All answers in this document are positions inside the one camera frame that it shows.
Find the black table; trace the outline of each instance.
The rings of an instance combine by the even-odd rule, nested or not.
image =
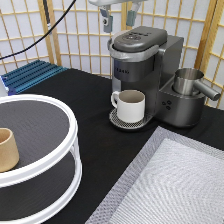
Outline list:
[[[70,203],[47,224],[82,224],[91,216],[158,126],[224,150],[224,111],[204,107],[200,123],[177,129],[153,120],[126,133],[109,122],[111,80],[70,69],[25,91],[66,103],[78,121],[83,176]]]

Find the white rim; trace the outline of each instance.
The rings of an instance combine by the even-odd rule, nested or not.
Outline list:
[[[26,181],[50,169],[53,165],[58,163],[68,153],[68,151],[72,148],[77,138],[77,132],[78,132],[77,121],[72,110],[66,104],[64,104],[63,102],[59,100],[56,100],[54,98],[47,97],[47,96],[18,95],[18,96],[9,96],[9,97],[7,96],[7,97],[0,98],[0,105],[2,103],[20,101],[20,100],[32,100],[32,101],[36,100],[36,101],[50,103],[59,107],[68,116],[70,127],[69,127],[68,134],[63,140],[63,142],[51,153],[49,153],[42,159],[30,165],[27,165],[17,170],[1,173],[0,174],[0,188]]]
[[[57,200],[55,201],[52,205],[49,207],[45,208],[44,210],[28,216],[23,219],[17,219],[17,220],[12,220],[12,221],[0,221],[1,224],[39,224],[42,223],[48,219],[50,219],[52,216],[57,214],[61,209],[63,209],[68,202],[72,199],[74,194],[76,193],[81,177],[82,177],[82,163],[80,159],[76,159],[74,153],[72,152],[72,155],[74,157],[75,161],[75,175],[72,180],[71,185],[69,188],[65,191],[65,193]]]

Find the single-serve coffee machine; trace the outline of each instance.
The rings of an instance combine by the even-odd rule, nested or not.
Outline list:
[[[178,70],[183,42],[183,38],[167,35],[165,30],[145,26],[109,40],[113,92],[138,90],[145,95],[145,118],[125,124],[117,119],[115,109],[110,113],[115,126],[134,130],[152,118],[176,127],[194,126],[201,118],[206,96],[219,99],[219,93],[201,82],[202,72]]]

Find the tan mug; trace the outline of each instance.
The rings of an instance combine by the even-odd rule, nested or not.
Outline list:
[[[12,169],[19,161],[19,152],[13,132],[0,128],[0,173]]]
[[[145,95],[137,90],[113,92],[112,105],[117,108],[117,117],[126,123],[136,123],[145,115]]]

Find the power cord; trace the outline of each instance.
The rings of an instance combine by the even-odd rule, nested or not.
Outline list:
[[[9,57],[12,57],[12,56],[15,56],[17,54],[21,54],[21,53],[24,53],[25,51],[29,50],[30,48],[34,47],[35,45],[37,45],[40,41],[42,41],[45,37],[47,37],[51,32],[52,30],[58,25],[58,23],[61,22],[61,20],[67,15],[67,13],[69,12],[69,10],[72,8],[72,6],[75,4],[76,0],[72,1],[72,3],[70,4],[70,6],[67,8],[67,10],[65,11],[65,13],[61,16],[61,18],[52,26],[52,28],[46,33],[44,34],[43,37],[41,37],[38,41],[34,42],[33,44],[31,44],[29,47],[27,47],[26,49],[22,50],[22,51],[19,51],[17,53],[14,53],[14,54],[10,54],[8,56],[4,56],[2,58],[0,58],[0,60],[3,60],[5,58],[9,58]]]

